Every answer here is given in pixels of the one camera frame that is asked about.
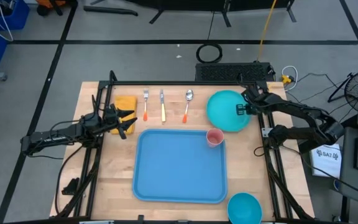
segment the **blue bowl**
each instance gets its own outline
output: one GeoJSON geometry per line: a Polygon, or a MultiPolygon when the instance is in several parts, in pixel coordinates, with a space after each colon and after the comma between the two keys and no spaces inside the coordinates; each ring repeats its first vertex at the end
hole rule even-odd
{"type": "Polygon", "coordinates": [[[230,198],[227,215],[233,224],[259,224],[262,221],[262,207],[254,196],[241,192],[230,198]]]}
{"type": "Polygon", "coordinates": [[[247,104],[240,93],[232,90],[217,91],[206,105],[209,121],[223,131],[241,131],[249,123],[250,116],[237,115],[236,105],[238,104],[247,104]]]}

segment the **pink cup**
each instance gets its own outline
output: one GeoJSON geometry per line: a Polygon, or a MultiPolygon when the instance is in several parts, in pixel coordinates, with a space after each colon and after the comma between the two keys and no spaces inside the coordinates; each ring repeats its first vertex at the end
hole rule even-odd
{"type": "Polygon", "coordinates": [[[206,133],[206,141],[210,147],[216,147],[223,142],[223,132],[220,129],[210,129],[206,133]]]}

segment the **gray floor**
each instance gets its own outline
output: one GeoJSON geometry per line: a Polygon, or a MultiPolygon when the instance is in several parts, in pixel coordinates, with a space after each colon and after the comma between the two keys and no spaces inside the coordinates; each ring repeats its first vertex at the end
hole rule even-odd
{"type": "MultiPolygon", "coordinates": [[[[358,26],[358,1],[346,0],[358,26]]],[[[210,12],[164,12],[154,25],[148,23],[157,12],[124,1],[108,1],[101,6],[131,8],[139,17],[85,12],[78,8],[68,33],[68,40],[159,40],[207,39],[213,14],[210,12]]],[[[17,40],[59,40],[68,17],[51,13],[39,17],[31,7],[27,25],[15,31],[17,40]]],[[[232,28],[226,28],[222,15],[215,14],[210,39],[259,39],[268,10],[233,12],[228,17],[232,28]]],[[[267,32],[269,40],[357,40],[337,0],[296,0],[293,12],[298,22],[292,23],[287,12],[277,9],[267,32]]],[[[65,45],[62,50],[37,130],[72,119],[81,82],[108,78],[114,70],[119,80],[194,80],[199,45],[65,45]]],[[[258,45],[222,45],[221,62],[251,62],[256,59],[258,45]]],[[[0,204],[14,164],[19,155],[19,139],[25,135],[35,110],[56,45],[9,45],[0,65],[8,74],[0,82],[0,204]]],[[[205,60],[217,55],[205,48],[205,60]]],[[[358,45],[265,45],[260,59],[270,62],[277,73],[286,65],[294,65],[299,76],[327,73],[339,83],[350,72],[358,72],[358,45]]],[[[331,86],[323,77],[309,76],[290,93],[305,99],[331,86]]],[[[344,99],[327,103],[334,88],[305,101],[328,111],[345,103],[344,99]]],[[[333,115],[341,119],[350,110],[344,106],[333,115]]],[[[351,111],[347,117],[355,114],[351,111]]],[[[294,119],[295,126],[302,123],[294,119]]],[[[44,154],[61,157],[64,147],[44,150],[44,154]]],[[[27,159],[12,198],[5,222],[47,218],[51,208],[57,173],[61,161],[27,159]]],[[[306,178],[314,212],[322,220],[339,214],[341,196],[332,189],[332,180],[306,178]]],[[[358,203],[351,204],[351,220],[358,223],[358,203]]]]}

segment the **spoon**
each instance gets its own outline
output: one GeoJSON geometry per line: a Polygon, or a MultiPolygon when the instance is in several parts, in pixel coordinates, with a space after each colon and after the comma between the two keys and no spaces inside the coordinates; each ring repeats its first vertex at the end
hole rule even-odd
{"type": "Polygon", "coordinates": [[[186,121],[187,121],[187,110],[189,108],[189,102],[192,99],[193,99],[193,90],[187,90],[187,92],[186,92],[187,105],[186,105],[185,115],[183,117],[183,123],[186,123],[186,121]]]}

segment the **knife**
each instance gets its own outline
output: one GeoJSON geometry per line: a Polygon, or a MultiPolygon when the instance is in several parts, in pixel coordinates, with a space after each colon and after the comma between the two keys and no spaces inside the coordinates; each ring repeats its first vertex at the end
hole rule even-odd
{"type": "Polygon", "coordinates": [[[161,100],[161,121],[165,122],[165,105],[164,105],[164,91],[160,91],[160,100],[161,100]]]}

